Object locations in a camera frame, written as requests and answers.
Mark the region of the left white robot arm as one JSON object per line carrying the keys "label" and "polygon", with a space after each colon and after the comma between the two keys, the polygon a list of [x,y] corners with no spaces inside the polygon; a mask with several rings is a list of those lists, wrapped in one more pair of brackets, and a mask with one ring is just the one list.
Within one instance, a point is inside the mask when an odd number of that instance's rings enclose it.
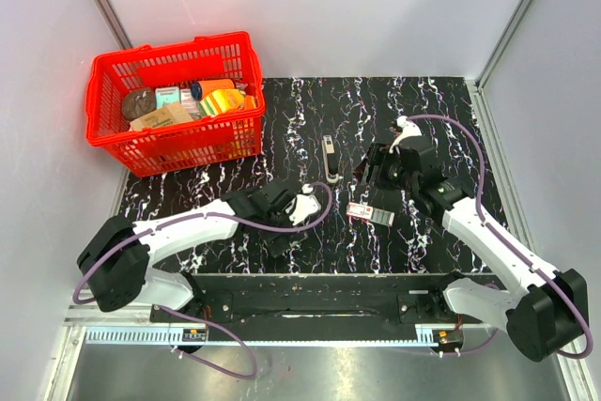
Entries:
{"label": "left white robot arm", "polygon": [[101,226],[77,258],[92,301],[104,313],[132,302],[163,305],[183,321],[194,321],[204,304],[188,276],[157,270],[155,265],[181,251],[233,238],[241,224],[231,218],[288,228],[297,214],[301,186],[273,180],[262,188],[231,192],[200,208],[167,218],[133,223],[116,215]]}

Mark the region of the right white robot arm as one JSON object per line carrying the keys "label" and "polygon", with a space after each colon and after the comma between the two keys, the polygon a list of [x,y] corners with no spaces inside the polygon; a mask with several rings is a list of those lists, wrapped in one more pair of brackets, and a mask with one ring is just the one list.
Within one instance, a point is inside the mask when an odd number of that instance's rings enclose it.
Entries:
{"label": "right white robot arm", "polygon": [[427,138],[372,144],[354,176],[380,190],[405,192],[419,212],[466,244],[504,286],[496,290],[451,273],[430,291],[426,307],[432,318],[478,319],[505,332],[533,362],[589,333],[584,278],[575,270],[557,270],[500,227],[478,207],[473,191],[443,173]]}

